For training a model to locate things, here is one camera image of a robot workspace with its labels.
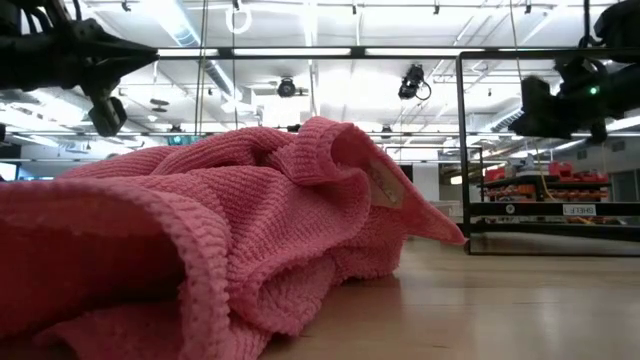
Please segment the textured knit fabric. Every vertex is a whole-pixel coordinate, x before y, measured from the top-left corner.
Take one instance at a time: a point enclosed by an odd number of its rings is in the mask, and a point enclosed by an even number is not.
[[[332,286],[391,273],[409,233],[464,241],[365,133],[323,118],[2,184],[0,338],[83,360],[256,359]]]

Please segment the spotlight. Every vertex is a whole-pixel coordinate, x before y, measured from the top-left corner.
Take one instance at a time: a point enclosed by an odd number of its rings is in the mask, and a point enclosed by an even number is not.
[[[381,132],[393,132],[391,130],[391,125],[382,125],[382,131]],[[389,140],[391,139],[391,136],[381,136],[382,140]]]
[[[296,86],[293,84],[293,79],[284,78],[278,86],[278,96],[281,98],[289,98],[296,94]]]
[[[429,95],[425,98],[418,96],[418,91],[423,86],[426,86],[429,89]],[[402,100],[410,100],[415,97],[422,101],[428,100],[431,97],[431,86],[424,81],[424,70],[422,70],[422,65],[411,65],[411,68],[409,68],[409,71],[407,71],[407,74],[402,79],[402,85],[400,85],[398,97]]]

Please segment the fluorescent light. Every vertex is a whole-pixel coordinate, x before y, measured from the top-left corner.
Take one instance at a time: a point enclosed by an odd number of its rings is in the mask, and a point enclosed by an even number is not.
[[[252,48],[234,49],[237,56],[346,56],[349,48]]]
[[[14,181],[18,166],[15,164],[0,163],[0,176],[5,181]]]
[[[461,52],[479,52],[484,51],[481,48],[387,48],[376,49],[370,48],[365,50],[365,55],[369,56],[432,56],[432,57],[450,57],[458,56]]]
[[[574,146],[576,146],[576,145],[578,145],[578,144],[580,144],[582,142],[584,142],[584,140],[576,140],[576,141],[568,142],[566,144],[562,144],[560,146],[554,147],[553,150],[556,150],[556,151],[566,150],[566,149],[572,148],[572,147],[574,147]]]
[[[241,103],[229,97],[225,98],[227,98],[227,102],[220,105],[220,109],[227,114],[231,114],[235,112],[235,110],[238,110],[239,113],[254,113],[256,111],[256,108],[253,105]]]
[[[161,57],[171,56],[171,57],[192,57],[192,56],[218,56],[218,49],[200,49],[197,47],[193,48],[165,48],[158,49],[158,54]]]
[[[12,135],[12,136],[19,140],[29,141],[29,142],[44,145],[44,146],[58,147],[57,142],[49,138],[38,136],[38,135],[31,135],[30,137],[25,137],[20,135]]]
[[[622,130],[637,125],[640,125],[640,116],[616,120],[615,122],[607,125],[607,131]]]
[[[536,154],[544,154],[547,151],[549,151],[549,149],[540,149],[540,151],[536,151],[534,150],[523,150],[523,151],[518,151],[517,153],[513,153],[511,155],[509,155],[509,157],[512,158],[526,158],[529,155],[536,155]]]

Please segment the wooden floor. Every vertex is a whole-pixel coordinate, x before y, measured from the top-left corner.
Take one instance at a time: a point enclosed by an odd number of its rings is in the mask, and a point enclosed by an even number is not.
[[[640,359],[640,261],[469,257],[413,240],[394,276],[334,289],[302,337],[261,359]]]

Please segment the towel label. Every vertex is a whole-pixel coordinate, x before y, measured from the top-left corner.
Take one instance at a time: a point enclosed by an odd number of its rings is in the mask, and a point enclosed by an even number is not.
[[[404,186],[382,162],[371,160],[369,164],[371,205],[393,209],[402,208]]]

